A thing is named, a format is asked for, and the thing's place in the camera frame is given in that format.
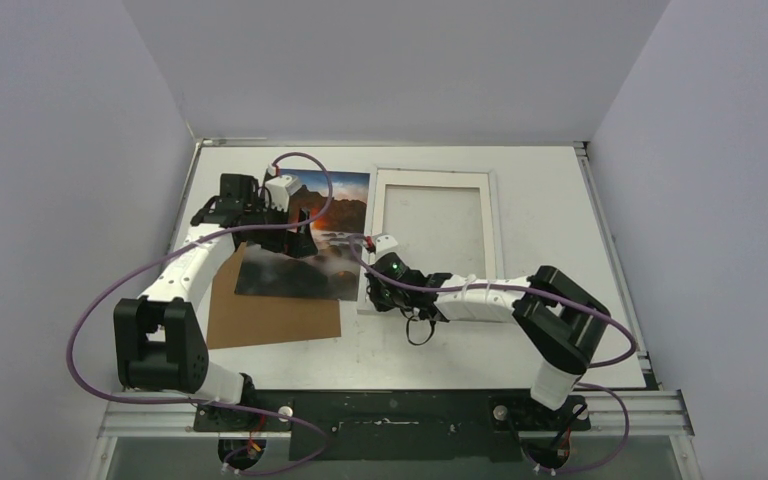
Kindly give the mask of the landscape sunset photo print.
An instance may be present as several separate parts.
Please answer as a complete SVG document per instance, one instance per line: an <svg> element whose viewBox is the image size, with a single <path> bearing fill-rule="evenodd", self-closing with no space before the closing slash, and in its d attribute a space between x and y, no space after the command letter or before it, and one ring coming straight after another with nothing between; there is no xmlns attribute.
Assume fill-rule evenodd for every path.
<svg viewBox="0 0 768 480"><path fill-rule="evenodd" d="M237 295L357 299L360 267L349 252L348 237L364 230L370 175L333 172L331 179L332 203L308 227L314 245L300 257L247 245L238 271Z"/></svg>

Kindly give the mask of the white brown backing board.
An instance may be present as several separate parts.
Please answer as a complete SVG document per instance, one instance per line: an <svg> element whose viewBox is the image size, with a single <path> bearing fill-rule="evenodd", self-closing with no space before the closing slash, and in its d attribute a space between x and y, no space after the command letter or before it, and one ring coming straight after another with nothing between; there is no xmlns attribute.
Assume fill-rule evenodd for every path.
<svg viewBox="0 0 768 480"><path fill-rule="evenodd" d="M213 278L206 301L206 343L211 350L338 338L342 334L336 299L241 295L239 273L252 267L257 247L240 247Z"/></svg>

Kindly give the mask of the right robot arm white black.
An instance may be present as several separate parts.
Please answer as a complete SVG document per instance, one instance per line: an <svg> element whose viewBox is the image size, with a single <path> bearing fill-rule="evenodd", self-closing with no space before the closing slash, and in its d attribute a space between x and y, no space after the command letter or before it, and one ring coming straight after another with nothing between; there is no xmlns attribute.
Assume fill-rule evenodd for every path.
<svg viewBox="0 0 768 480"><path fill-rule="evenodd" d="M542 361L525 402L528 421L553 427L565 415L575 384L590 369L609 311L555 267L527 277L488 280L451 273L424 274L395 253L365 273L367 297L379 312L396 310L410 320L513 323Z"/></svg>

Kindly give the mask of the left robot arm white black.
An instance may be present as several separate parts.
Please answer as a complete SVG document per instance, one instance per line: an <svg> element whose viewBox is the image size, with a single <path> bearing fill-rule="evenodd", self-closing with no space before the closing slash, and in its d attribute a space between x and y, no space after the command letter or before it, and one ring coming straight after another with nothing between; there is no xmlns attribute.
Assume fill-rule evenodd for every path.
<svg viewBox="0 0 768 480"><path fill-rule="evenodd" d="M123 386L220 402L219 416L233 430L256 422L259 405L246 395L254 390L251 378L210 361L197 310L220 267L243 244L295 257L314 253L310 212L290 211L301 186L298 177L276 167L262 181L221 176L219 193L191 218L183 253L138 298L122 299L114 309Z"/></svg>

